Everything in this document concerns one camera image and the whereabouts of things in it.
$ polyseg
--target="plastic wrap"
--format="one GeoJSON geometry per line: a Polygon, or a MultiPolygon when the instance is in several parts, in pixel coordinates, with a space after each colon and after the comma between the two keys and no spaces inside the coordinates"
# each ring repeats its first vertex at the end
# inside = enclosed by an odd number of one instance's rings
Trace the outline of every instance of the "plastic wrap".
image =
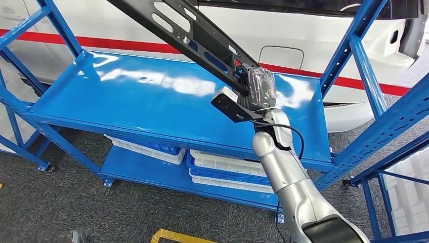
{"type": "Polygon", "coordinates": [[[276,105],[274,75],[268,69],[262,67],[252,67],[247,72],[249,95],[239,97],[238,103],[252,111],[274,107],[276,105]]]}

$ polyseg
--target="blue plastic crate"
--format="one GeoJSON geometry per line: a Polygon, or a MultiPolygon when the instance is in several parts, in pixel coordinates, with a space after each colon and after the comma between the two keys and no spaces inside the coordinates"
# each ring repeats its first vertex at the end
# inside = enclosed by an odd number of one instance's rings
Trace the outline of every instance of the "blue plastic crate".
{"type": "Polygon", "coordinates": [[[155,149],[155,150],[158,150],[158,151],[161,151],[164,153],[168,153],[171,155],[178,155],[180,152],[180,149],[181,149],[180,147],[174,147],[174,146],[169,146],[169,145],[160,144],[160,143],[152,143],[152,142],[137,140],[137,139],[133,139],[133,138],[127,138],[127,137],[123,137],[123,136],[117,136],[117,135],[114,135],[114,136],[109,135],[109,136],[130,142],[130,143],[135,143],[135,144],[138,144],[141,146],[152,148],[152,149],[155,149]]]}
{"type": "Polygon", "coordinates": [[[189,173],[193,176],[210,177],[216,179],[246,182],[258,185],[270,186],[270,181],[267,177],[253,176],[236,172],[222,171],[216,169],[202,168],[194,165],[194,157],[188,151],[186,154],[186,165],[189,167],[189,173]]]}

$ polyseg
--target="red stripe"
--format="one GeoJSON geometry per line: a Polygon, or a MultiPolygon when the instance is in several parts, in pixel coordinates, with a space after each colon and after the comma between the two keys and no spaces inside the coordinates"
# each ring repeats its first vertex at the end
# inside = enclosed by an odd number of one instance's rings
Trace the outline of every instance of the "red stripe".
{"type": "MultiPolygon", "coordinates": [[[[6,33],[7,29],[0,29],[0,36],[6,33]]],[[[150,42],[135,42],[132,40],[119,40],[119,39],[104,39],[104,38],[94,38],[94,37],[85,37],[77,36],[77,41],[81,46],[84,47],[96,47],[96,48],[107,48],[107,49],[120,49],[120,50],[130,50],[130,51],[142,51],[142,52],[159,52],[159,53],[171,53],[171,54],[180,54],[180,52],[174,49],[168,44],[160,43],[150,43],[150,42]]],[[[22,41],[32,41],[32,42],[42,42],[42,43],[51,43],[51,44],[64,44],[64,41],[58,34],[48,34],[48,33],[37,33],[37,32],[25,32],[18,37],[22,41]]],[[[273,72],[282,72],[290,74],[305,75],[311,77],[321,77],[321,73],[304,71],[294,68],[275,66],[265,63],[260,63],[262,67],[265,67],[273,72]]],[[[361,80],[347,78],[347,77],[338,77],[335,80],[335,85],[354,88],[363,90],[363,84],[361,80]]],[[[381,91],[389,95],[403,96],[409,88],[402,86],[393,86],[380,84],[381,91]]]]}

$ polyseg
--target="yellow floor marking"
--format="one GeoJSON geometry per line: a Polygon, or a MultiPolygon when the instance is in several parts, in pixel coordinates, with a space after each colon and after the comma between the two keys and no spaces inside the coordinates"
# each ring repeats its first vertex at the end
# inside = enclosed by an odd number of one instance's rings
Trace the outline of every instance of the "yellow floor marking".
{"type": "Polygon", "coordinates": [[[159,229],[150,240],[150,243],[158,243],[159,239],[169,239],[174,240],[180,243],[216,243],[214,241],[206,240],[206,239],[200,239],[197,237],[180,234],[172,231],[168,231],[165,229],[159,229]]]}

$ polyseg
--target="black cable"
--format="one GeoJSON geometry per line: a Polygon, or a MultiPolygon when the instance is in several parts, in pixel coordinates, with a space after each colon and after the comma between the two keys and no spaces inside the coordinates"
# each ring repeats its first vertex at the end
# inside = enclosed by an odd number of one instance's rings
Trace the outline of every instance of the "black cable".
{"type": "MultiPolygon", "coordinates": [[[[253,123],[253,124],[257,124],[257,125],[261,125],[261,126],[272,126],[272,127],[288,128],[288,129],[291,129],[292,131],[296,132],[296,133],[298,134],[298,136],[299,136],[299,139],[301,140],[301,151],[299,152],[299,156],[298,156],[298,158],[301,160],[301,158],[303,157],[303,153],[304,153],[304,145],[305,145],[305,143],[304,143],[304,137],[303,137],[303,135],[301,134],[301,132],[299,132],[299,131],[298,131],[298,129],[296,129],[296,128],[294,128],[294,127],[291,127],[291,126],[288,126],[288,125],[284,125],[284,124],[276,124],[276,123],[274,123],[274,124],[272,124],[272,123],[262,123],[262,122],[260,122],[260,121],[256,121],[256,120],[249,120],[249,121],[250,121],[251,123],[253,123]]],[[[277,228],[277,231],[279,232],[279,234],[280,234],[280,236],[281,236],[281,238],[282,238],[283,242],[284,242],[284,243],[287,243],[287,241],[286,241],[286,239],[285,239],[284,235],[282,234],[282,232],[280,231],[280,228],[279,228],[279,210],[280,210],[280,201],[278,201],[278,202],[277,202],[277,209],[276,209],[276,228],[277,228]]]]}
{"type": "Polygon", "coordinates": [[[279,209],[280,209],[280,201],[277,202],[277,210],[276,210],[276,228],[279,232],[280,236],[282,237],[282,240],[284,243],[287,243],[286,239],[284,238],[283,234],[281,233],[279,229],[279,209]]]}
{"type": "Polygon", "coordinates": [[[291,129],[292,131],[296,132],[299,136],[299,138],[301,139],[301,151],[299,152],[299,156],[298,158],[301,160],[301,158],[303,157],[303,153],[304,153],[304,137],[301,134],[301,132],[298,131],[298,129],[288,126],[288,125],[284,125],[284,124],[276,124],[276,123],[262,123],[260,121],[256,121],[256,120],[249,120],[249,122],[253,123],[253,124],[258,124],[261,126],[272,126],[272,127],[282,127],[282,128],[288,128],[291,129]]]}

